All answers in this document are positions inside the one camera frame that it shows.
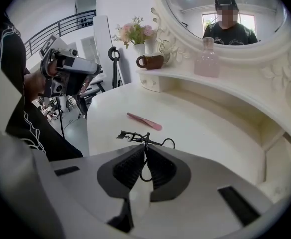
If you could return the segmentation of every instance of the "vanity table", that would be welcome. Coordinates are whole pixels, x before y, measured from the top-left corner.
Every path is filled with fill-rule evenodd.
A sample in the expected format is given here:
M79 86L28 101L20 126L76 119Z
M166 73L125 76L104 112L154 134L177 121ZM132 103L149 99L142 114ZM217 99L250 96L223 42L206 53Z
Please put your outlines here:
M291 194L291 17L268 40L245 46L215 45L220 76L194 74L200 38L176 20L169 0L155 0L157 70L138 69L140 82L93 98L87 128L90 155L132 143L123 131L162 142L226 166L256 185L272 202ZM162 125L155 131L130 112Z

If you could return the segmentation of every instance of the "balcony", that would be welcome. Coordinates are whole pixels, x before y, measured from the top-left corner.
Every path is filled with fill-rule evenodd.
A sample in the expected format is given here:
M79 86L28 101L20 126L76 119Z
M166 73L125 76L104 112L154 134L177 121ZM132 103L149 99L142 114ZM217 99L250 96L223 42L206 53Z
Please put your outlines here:
M37 53L52 34L61 37L84 27L92 26L95 16L96 10L81 12L57 21L41 30L25 43L27 59Z

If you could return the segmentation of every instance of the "gray floor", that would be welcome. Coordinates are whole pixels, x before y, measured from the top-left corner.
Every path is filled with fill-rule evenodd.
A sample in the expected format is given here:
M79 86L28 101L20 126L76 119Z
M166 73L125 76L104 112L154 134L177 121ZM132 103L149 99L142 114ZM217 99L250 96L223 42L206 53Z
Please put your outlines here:
M78 118L79 109L75 106L70 112L63 113L62 125L64 129L65 139L77 148L83 157L89 156L88 137L87 137L87 121L82 116ZM50 125L60 134L60 119L52 120Z

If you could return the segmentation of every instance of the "white table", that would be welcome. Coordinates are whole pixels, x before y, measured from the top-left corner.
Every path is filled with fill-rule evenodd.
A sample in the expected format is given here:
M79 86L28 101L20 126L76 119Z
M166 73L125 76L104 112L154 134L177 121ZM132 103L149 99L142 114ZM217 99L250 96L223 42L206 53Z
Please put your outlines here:
M130 112L162 125L145 126ZM258 132L215 102L182 90L153 92L130 83L92 98L88 109L89 154L97 155L135 144L116 139L121 131L136 132L176 149L215 160L252 184L263 179L264 152Z

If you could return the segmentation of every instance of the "black t-shirt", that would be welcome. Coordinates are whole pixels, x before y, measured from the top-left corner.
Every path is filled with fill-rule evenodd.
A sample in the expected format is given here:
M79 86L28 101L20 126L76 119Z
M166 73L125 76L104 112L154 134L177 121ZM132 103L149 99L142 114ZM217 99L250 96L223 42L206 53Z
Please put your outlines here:
M82 157L80 151L64 140L41 111L24 96L26 50L20 32L5 16L0 28L0 67L22 94L13 111L6 132L46 153L49 161Z
M212 37L215 43L223 45L246 45L257 42L253 31L239 23L229 29L222 29L218 22L210 24L205 30L204 37Z

